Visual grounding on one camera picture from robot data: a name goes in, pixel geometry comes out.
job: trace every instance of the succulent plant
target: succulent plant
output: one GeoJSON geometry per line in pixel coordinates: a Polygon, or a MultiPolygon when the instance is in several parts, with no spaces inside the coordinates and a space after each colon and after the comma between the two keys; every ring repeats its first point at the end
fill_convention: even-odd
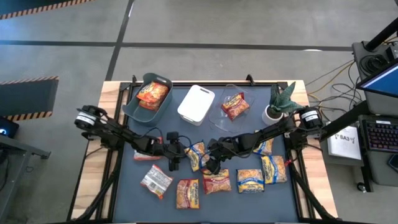
{"type": "Polygon", "coordinates": [[[272,113],[272,115],[291,113],[299,108],[302,108],[301,105],[290,100],[295,86],[296,82],[293,82],[282,93],[280,93],[278,86],[272,85],[271,99],[269,101],[269,112],[272,113]]]}

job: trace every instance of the white pot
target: white pot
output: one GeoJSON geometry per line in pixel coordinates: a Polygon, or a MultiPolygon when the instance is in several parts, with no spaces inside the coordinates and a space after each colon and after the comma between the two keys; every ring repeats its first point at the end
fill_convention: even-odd
{"type": "Polygon", "coordinates": [[[272,125],[272,124],[275,124],[276,122],[278,122],[280,119],[282,119],[283,113],[280,114],[280,117],[279,117],[279,118],[276,118],[276,119],[275,119],[275,118],[271,118],[271,117],[268,116],[268,114],[267,114],[267,109],[268,109],[268,107],[269,107],[269,105],[267,105],[267,107],[265,108],[265,110],[262,112],[261,118],[262,118],[262,121],[263,121],[265,124],[272,125]]]}

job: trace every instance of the white container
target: white container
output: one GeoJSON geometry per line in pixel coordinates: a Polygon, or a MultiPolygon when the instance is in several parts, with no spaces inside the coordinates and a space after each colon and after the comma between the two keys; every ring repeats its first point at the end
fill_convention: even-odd
{"type": "Polygon", "coordinates": [[[193,85],[182,100],[177,111],[181,118],[196,126],[201,125],[214,100],[215,94],[198,85],[193,85]]]}
{"type": "Polygon", "coordinates": [[[281,113],[280,114],[280,118],[271,118],[270,116],[268,116],[268,114],[267,114],[267,109],[268,109],[268,107],[269,107],[269,105],[265,108],[265,110],[262,112],[262,115],[261,115],[261,118],[262,118],[262,121],[265,123],[265,124],[268,124],[268,125],[272,125],[272,124],[275,124],[276,122],[278,122],[280,119],[282,119],[282,117],[283,117],[283,113],[281,113]]]}

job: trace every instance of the keyboard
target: keyboard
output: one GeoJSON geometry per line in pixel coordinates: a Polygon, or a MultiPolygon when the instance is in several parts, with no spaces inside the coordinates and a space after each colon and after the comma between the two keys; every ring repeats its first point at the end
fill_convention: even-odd
{"type": "Polygon", "coordinates": [[[369,150],[398,152],[398,119],[362,116],[359,121],[369,150]]]}

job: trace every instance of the red snack bag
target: red snack bag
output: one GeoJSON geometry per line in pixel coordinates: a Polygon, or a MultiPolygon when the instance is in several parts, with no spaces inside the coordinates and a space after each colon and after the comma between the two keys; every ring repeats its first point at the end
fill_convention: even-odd
{"type": "Polygon", "coordinates": [[[199,209],[199,180],[183,179],[177,184],[177,208],[199,209]]]}
{"type": "Polygon", "coordinates": [[[169,88],[163,84],[151,82],[137,94],[137,98],[147,103],[156,103],[164,98],[169,88]]]}
{"type": "Polygon", "coordinates": [[[169,177],[164,174],[157,165],[152,165],[152,168],[150,168],[140,184],[147,187],[160,199],[163,199],[163,194],[166,192],[167,187],[169,187],[172,181],[173,177],[169,177]]]}
{"type": "Polygon", "coordinates": [[[163,100],[164,98],[160,99],[159,101],[156,101],[155,103],[148,103],[145,102],[144,100],[140,100],[138,104],[143,108],[147,108],[148,110],[157,111],[160,108],[160,105],[162,104],[163,100]]]}
{"type": "Polygon", "coordinates": [[[244,100],[244,94],[238,93],[232,96],[227,102],[221,105],[221,109],[228,115],[228,118],[233,121],[239,114],[247,110],[250,105],[244,100]]]}
{"type": "MultiPolygon", "coordinates": [[[[158,137],[158,139],[160,140],[160,143],[163,143],[162,137],[158,137]]],[[[134,159],[137,161],[158,160],[161,158],[162,158],[162,156],[148,156],[148,155],[141,154],[141,153],[137,152],[136,150],[134,150],[134,159]]]]}
{"type": "Polygon", "coordinates": [[[206,172],[210,173],[210,171],[207,170],[205,174],[203,174],[203,185],[206,194],[232,190],[228,169],[220,170],[218,174],[211,175],[206,175],[206,172]]]}

